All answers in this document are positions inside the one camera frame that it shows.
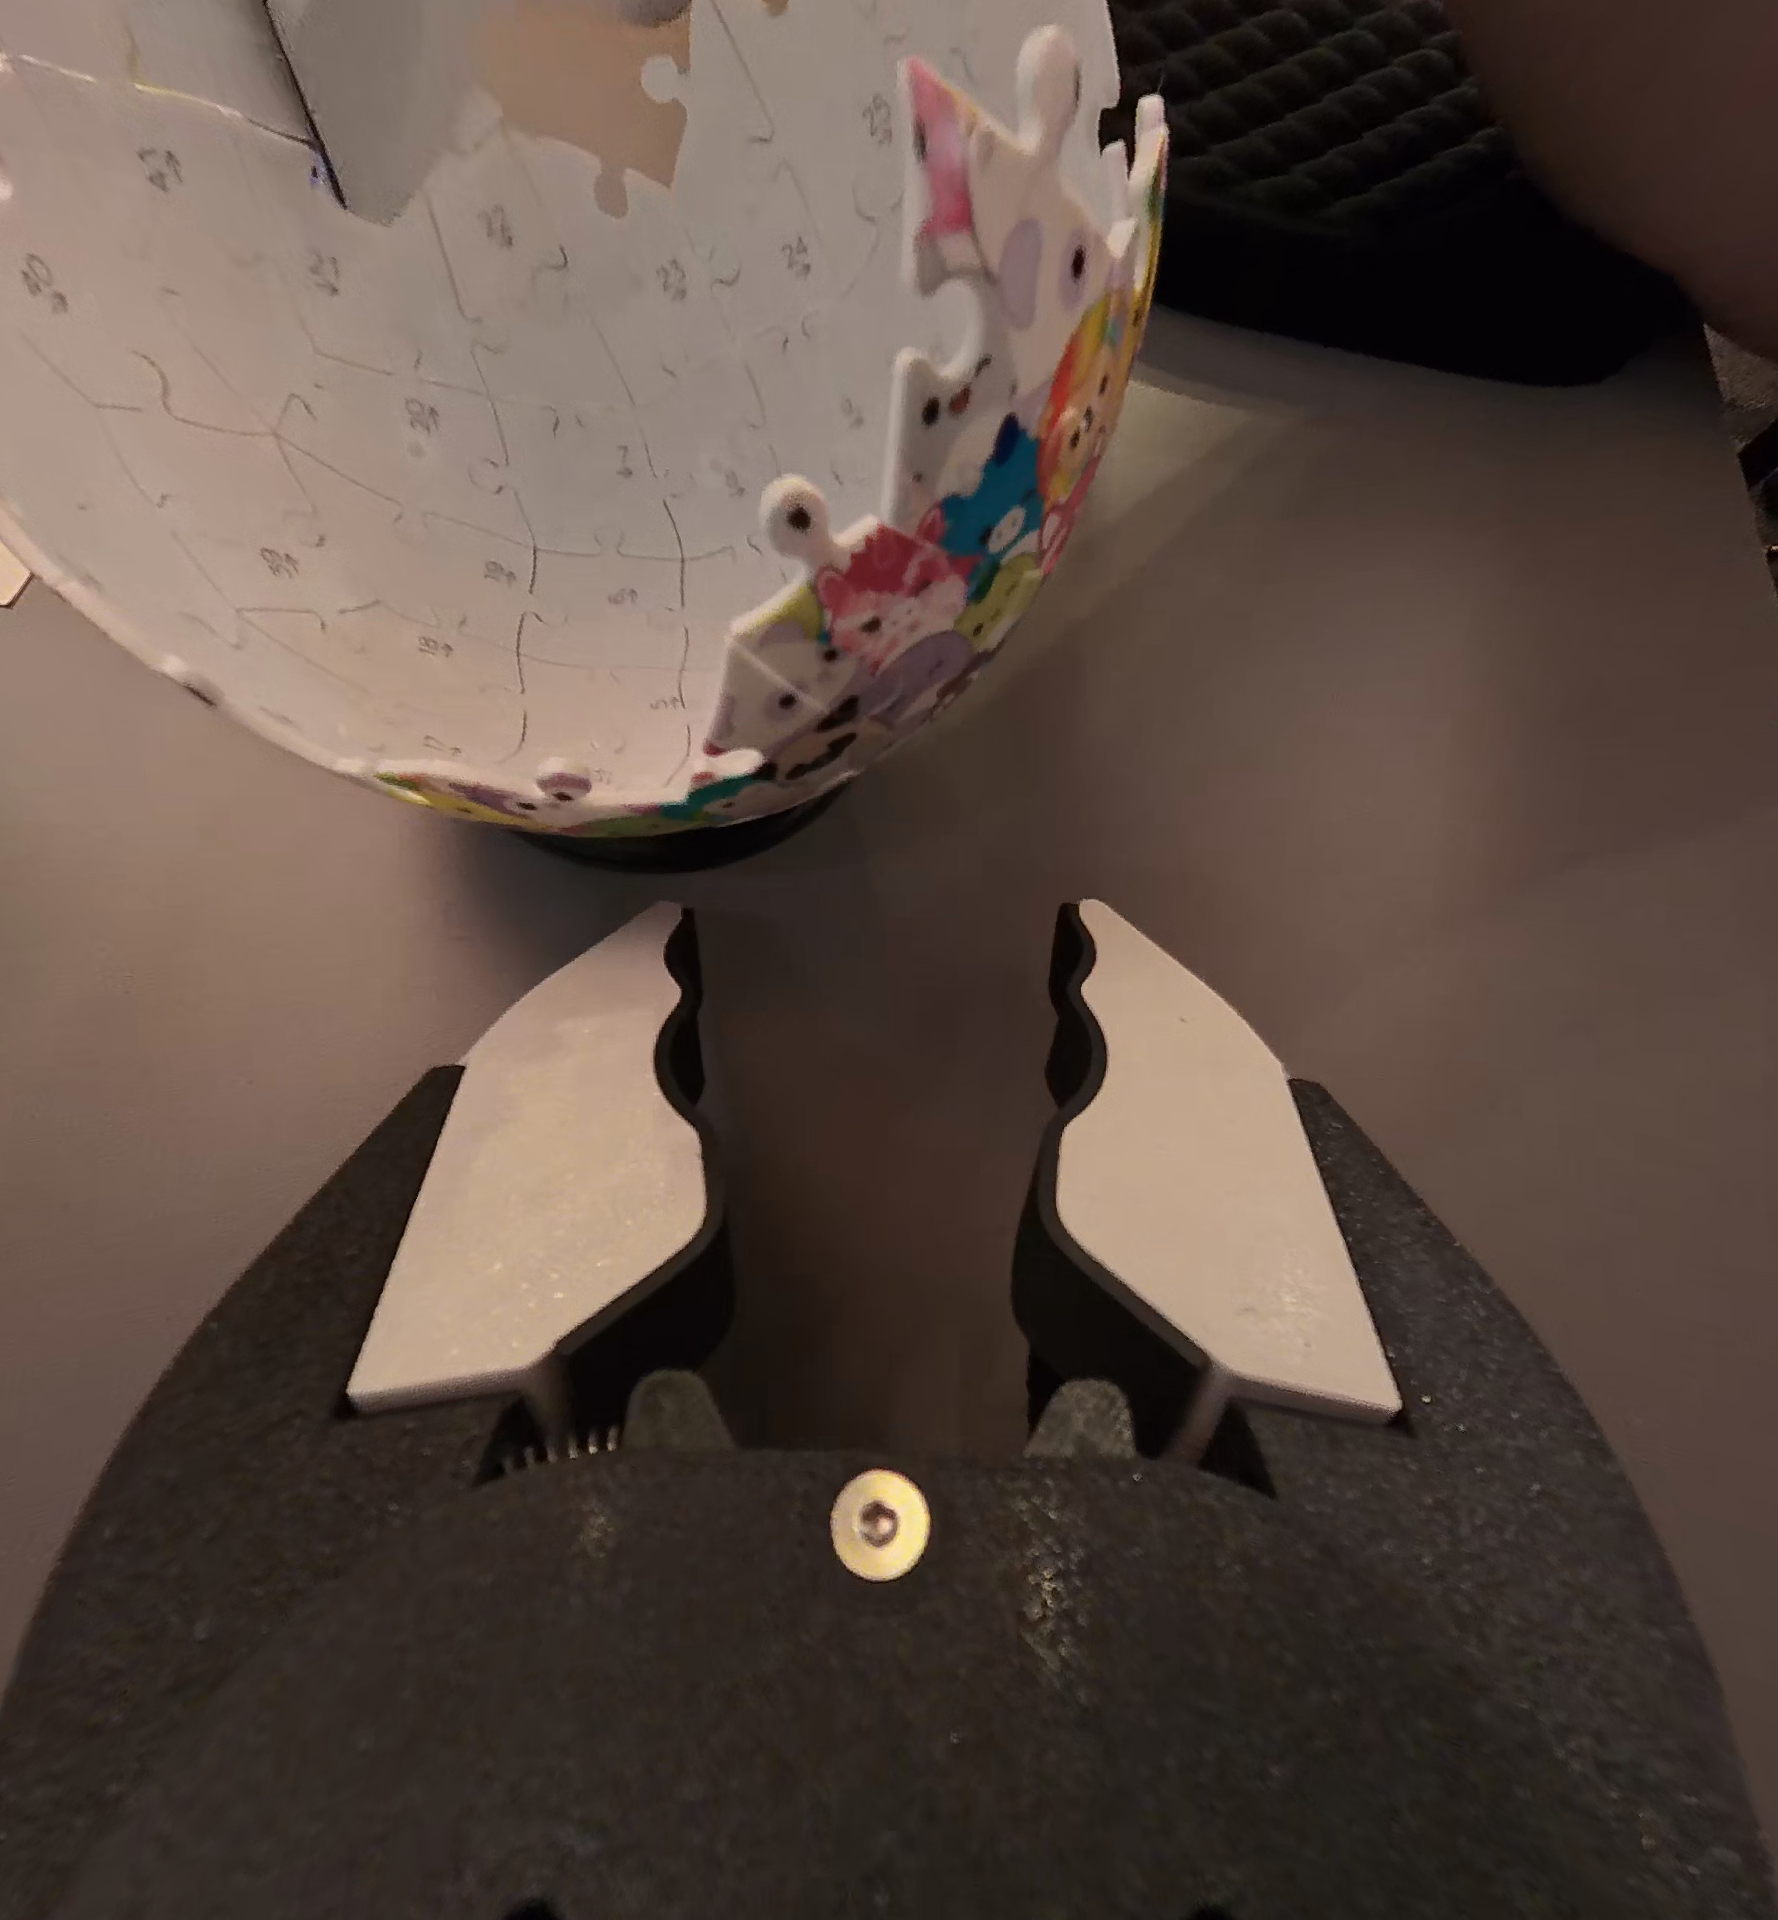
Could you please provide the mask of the half-built colourful puzzle ball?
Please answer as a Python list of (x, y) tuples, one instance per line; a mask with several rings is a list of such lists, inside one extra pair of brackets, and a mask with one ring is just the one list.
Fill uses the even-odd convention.
[(1063, 561), (1170, 133), (1109, 4), (500, 4), (375, 226), (268, 4), (0, 2), (0, 534), (406, 805), (647, 836), (857, 783)]

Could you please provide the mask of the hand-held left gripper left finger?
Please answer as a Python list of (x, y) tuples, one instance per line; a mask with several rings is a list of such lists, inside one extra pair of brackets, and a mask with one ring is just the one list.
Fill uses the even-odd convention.
[(703, 1117), (697, 919), (659, 903), (468, 1049), (349, 1376), (365, 1417), (519, 1397), (620, 1428), (729, 1331), (726, 1195)]

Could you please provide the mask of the black round ball stand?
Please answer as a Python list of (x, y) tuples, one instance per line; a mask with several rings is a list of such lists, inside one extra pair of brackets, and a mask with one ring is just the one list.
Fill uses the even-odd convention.
[(570, 867), (618, 877), (693, 877), (714, 873), (766, 853), (817, 825), (839, 807), (855, 781), (777, 813), (649, 835), (554, 835), (509, 828), (504, 835)]

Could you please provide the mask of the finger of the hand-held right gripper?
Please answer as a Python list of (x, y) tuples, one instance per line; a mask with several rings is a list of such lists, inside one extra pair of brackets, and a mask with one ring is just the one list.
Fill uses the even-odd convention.
[(449, 154), (494, 133), (490, 2), (268, 2), (339, 203), (390, 228)]

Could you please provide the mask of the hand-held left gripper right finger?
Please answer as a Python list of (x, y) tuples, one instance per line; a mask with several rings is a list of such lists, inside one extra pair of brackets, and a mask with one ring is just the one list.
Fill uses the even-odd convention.
[(1131, 1448), (1202, 1466), (1235, 1412), (1388, 1431), (1396, 1368), (1282, 1059), (1098, 898), (1056, 912), (1051, 1114), (1020, 1202), (1013, 1315), (1030, 1436), (1069, 1387)]

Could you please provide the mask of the black padded wrist rest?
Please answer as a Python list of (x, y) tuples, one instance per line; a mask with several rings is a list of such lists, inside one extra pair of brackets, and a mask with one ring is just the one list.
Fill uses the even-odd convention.
[(1669, 276), (1531, 178), (1442, 4), (1109, 15), (1105, 140), (1164, 102), (1159, 309), (1527, 388), (1603, 382), (1692, 324)]

